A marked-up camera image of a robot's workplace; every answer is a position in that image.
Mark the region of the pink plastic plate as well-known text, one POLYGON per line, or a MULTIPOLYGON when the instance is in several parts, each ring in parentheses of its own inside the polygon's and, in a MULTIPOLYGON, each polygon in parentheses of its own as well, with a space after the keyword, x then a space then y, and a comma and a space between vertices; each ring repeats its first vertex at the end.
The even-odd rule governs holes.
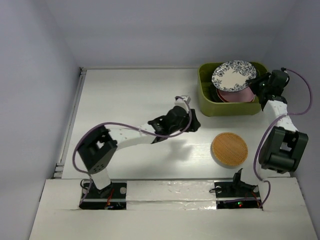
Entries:
POLYGON ((254 93, 249 87, 235 92, 217 90, 218 96, 226 103, 247 103, 252 102, 255 98, 254 93))

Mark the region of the blue floral white plate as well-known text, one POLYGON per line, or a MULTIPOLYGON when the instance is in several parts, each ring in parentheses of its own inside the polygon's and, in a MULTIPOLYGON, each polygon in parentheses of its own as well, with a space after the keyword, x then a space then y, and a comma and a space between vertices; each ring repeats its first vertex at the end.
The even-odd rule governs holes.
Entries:
POLYGON ((219 65, 212 73, 212 84, 224 92, 239 92, 248 87, 247 80, 257 77, 256 68, 248 61, 231 60, 219 65))

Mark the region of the orange woven round plate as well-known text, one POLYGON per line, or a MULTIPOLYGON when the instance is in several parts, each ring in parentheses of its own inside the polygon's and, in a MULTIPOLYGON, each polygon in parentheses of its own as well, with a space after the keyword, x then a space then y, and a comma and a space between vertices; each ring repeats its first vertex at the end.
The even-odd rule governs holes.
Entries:
POLYGON ((212 141, 211 150, 218 162, 227 167, 243 164, 249 152, 246 142, 232 132, 218 134, 212 141))

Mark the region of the dark teal glazed plate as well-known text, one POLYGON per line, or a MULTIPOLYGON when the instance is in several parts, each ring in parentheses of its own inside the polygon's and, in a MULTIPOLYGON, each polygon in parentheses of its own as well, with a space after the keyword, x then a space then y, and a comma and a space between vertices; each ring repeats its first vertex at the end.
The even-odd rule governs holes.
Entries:
POLYGON ((209 87, 209 94, 210 94, 211 100, 213 102, 216 102, 216 103, 221 102, 221 99, 219 98, 218 93, 217 93, 217 88, 214 85, 211 85, 209 87))

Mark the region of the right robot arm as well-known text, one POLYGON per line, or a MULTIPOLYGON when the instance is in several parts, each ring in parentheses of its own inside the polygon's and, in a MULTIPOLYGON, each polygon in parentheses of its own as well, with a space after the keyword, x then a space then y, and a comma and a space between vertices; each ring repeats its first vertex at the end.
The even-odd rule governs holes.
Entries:
POLYGON ((283 67, 247 80, 248 87, 258 97, 261 110, 269 120, 253 159, 253 171, 259 181, 263 178, 257 166, 278 174, 295 172, 309 141, 308 135, 293 124, 293 114, 288 112, 288 102, 282 95, 290 82, 290 72, 290 69, 283 67))

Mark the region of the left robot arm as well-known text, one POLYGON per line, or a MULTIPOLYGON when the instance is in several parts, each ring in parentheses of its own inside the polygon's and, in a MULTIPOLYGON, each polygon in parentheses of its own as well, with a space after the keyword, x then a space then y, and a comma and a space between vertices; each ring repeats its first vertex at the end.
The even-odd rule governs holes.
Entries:
POLYGON ((108 174, 102 180, 97 174, 104 171, 116 151, 136 145, 148 145, 163 142, 183 133, 196 132, 201 124, 193 108, 174 106, 167 114, 148 121, 139 127, 124 123, 115 123, 119 128, 108 129, 108 122, 100 123, 90 129, 76 145, 72 161, 79 155, 89 177, 87 193, 95 193, 100 198, 111 194, 113 183, 108 174))

